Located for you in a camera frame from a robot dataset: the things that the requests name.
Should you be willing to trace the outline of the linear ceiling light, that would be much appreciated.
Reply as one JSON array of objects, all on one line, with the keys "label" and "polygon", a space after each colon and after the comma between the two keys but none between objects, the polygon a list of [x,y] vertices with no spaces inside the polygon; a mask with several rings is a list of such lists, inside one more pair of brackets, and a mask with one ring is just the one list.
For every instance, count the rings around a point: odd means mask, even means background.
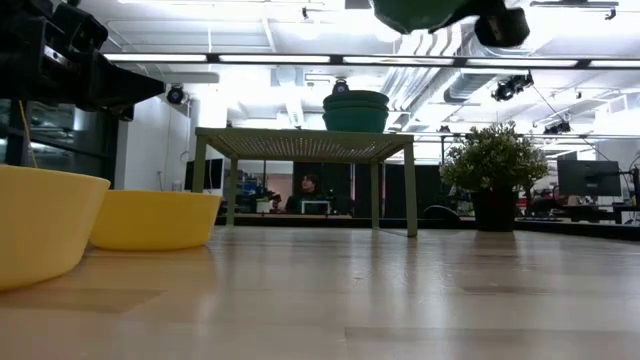
[{"label": "linear ceiling light", "polygon": [[240,54],[226,54],[220,55],[219,60],[224,63],[273,63],[273,64],[282,64],[282,63],[303,63],[303,64],[312,64],[312,63],[329,63],[331,58],[326,55],[240,55]]},{"label": "linear ceiling light", "polygon": [[616,59],[616,60],[592,60],[589,68],[599,70],[640,70],[640,60]]},{"label": "linear ceiling light", "polygon": [[198,63],[208,60],[203,54],[141,54],[141,53],[113,53],[106,54],[108,60],[114,62],[131,63]]},{"label": "linear ceiling light", "polygon": [[454,63],[454,60],[450,58],[345,56],[343,62],[361,65],[449,66]]},{"label": "linear ceiling light", "polygon": [[562,60],[562,59],[530,59],[530,58],[517,58],[517,59],[470,59],[466,62],[467,66],[472,67],[499,67],[499,68],[565,68],[574,67],[577,64],[576,60]]}]

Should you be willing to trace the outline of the black office chair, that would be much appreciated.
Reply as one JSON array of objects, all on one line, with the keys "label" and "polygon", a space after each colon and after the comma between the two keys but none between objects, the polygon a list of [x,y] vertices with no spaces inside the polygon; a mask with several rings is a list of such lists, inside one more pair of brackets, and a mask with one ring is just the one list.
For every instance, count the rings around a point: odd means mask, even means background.
[{"label": "black office chair", "polygon": [[432,205],[427,207],[423,212],[423,216],[426,220],[452,223],[460,221],[460,216],[455,211],[442,205]]}]

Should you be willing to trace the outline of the silver ventilation duct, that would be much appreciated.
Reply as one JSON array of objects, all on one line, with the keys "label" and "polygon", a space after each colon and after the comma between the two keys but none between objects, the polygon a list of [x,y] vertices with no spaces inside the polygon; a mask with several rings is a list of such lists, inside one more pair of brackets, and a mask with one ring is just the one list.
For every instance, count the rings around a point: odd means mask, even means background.
[{"label": "silver ventilation duct", "polygon": [[[470,33],[463,37],[462,44],[456,51],[462,57],[497,58],[503,54],[502,50],[482,45],[477,37]],[[470,69],[444,68],[447,83],[443,93],[446,103],[461,104],[468,101],[472,95],[495,77],[496,73],[473,73]]]}]

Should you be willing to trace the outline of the person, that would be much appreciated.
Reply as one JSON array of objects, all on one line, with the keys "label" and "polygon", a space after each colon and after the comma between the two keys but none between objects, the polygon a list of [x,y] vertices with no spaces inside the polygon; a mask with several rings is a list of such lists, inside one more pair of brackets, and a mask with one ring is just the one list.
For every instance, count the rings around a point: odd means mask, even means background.
[{"label": "person", "polygon": [[285,210],[291,214],[301,213],[301,202],[303,200],[325,200],[319,180],[313,174],[304,175],[299,193],[291,195],[286,202]]}]

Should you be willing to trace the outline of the large black computer monitor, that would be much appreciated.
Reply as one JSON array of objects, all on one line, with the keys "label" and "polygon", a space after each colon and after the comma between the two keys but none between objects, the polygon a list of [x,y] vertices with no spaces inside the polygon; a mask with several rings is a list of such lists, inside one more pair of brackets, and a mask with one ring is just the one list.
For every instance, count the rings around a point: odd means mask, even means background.
[{"label": "large black computer monitor", "polygon": [[616,161],[557,161],[559,192],[564,196],[621,195],[620,171]]}]

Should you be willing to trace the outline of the yellow plastic mini bowl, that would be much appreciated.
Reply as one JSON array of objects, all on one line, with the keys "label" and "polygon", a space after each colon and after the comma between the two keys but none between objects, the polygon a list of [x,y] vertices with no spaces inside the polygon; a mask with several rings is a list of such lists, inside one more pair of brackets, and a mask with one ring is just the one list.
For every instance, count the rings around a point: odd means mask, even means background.
[{"label": "yellow plastic mini bowl", "polygon": [[222,197],[204,193],[110,190],[89,237],[115,251],[173,251],[209,241]]},{"label": "yellow plastic mini bowl", "polygon": [[0,165],[0,291],[72,270],[109,187],[100,177]]}]

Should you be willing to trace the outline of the teal bowl with patterned inside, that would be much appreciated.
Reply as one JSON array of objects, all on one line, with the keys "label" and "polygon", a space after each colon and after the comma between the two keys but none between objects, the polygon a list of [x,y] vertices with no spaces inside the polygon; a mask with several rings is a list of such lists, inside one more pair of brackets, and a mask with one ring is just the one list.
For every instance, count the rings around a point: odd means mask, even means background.
[{"label": "teal bowl with patterned inside", "polygon": [[323,104],[327,105],[336,101],[368,101],[386,106],[389,98],[379,92],[369,90],[350,90],[338,93],[332,93],[323,100]]},{"label": "teal bowl with patterned inside", "polygon": [[326,110],[325,127],[332,132],[383,133],[388,110],[372,106],[346,106]]},{"label": "teal bowl with patterned inside", "polygon": [[406,35],[415,30],[437,31],[473,0],[369,0],[374,16]]}]

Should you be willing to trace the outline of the green perforated metal shelf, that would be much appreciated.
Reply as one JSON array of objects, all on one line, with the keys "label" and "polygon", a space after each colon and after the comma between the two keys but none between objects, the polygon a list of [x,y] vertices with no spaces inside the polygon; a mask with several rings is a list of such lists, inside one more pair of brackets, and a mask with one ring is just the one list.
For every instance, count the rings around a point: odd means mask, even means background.
[{"label": "green perforated metal shelf", "polygon": [[231,179],[237,179],[240,160],[368,164],[371,175],[371,221],[380,222],[378,167],[403,153],[407,236],[418,235],[414,137],[403,134],[271,130],[256,128],[206,128],[195,130],[196,147],[192,191],[204,190],[206,150],[211,147],[231,160]]}]

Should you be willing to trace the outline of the green plant in black pot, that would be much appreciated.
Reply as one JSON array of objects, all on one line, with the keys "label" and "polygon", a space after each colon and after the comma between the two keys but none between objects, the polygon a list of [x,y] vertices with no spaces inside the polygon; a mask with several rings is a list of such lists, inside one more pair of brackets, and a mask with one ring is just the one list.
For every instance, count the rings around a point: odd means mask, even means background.
[{"label": "green plant in black pot", "polygon": [[445,183],[470,194],[476,228],[485,232],[513,231],[518,194],[548,173],[540,149],[513,122],[473,127],[440,168]]}]

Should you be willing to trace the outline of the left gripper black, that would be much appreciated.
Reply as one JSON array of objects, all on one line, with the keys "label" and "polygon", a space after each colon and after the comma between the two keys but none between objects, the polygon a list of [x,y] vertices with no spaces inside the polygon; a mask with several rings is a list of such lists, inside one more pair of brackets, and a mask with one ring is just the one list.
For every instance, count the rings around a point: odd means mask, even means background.
[{"label": "left gripper black", "polygon": [[[0,0],[0,99],[80,103],[94,55],[108,31],[81,0]],[[133,105],[163,94],[163,81],[123,69],[100,54],[99,105],[132,121]]]}]

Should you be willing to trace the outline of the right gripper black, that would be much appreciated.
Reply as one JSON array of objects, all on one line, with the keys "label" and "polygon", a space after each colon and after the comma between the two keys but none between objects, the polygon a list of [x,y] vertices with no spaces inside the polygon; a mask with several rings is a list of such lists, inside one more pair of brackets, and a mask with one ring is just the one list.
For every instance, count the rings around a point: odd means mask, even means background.
[{"label": "right gripper black", "polygon": [[486,47],[512,48],[522,45],[530,35],[523,8],[507,8],[504,0],[456,0],[452,10],[430,33],[449,27],[467,17],[477,16],[474,32]]}]

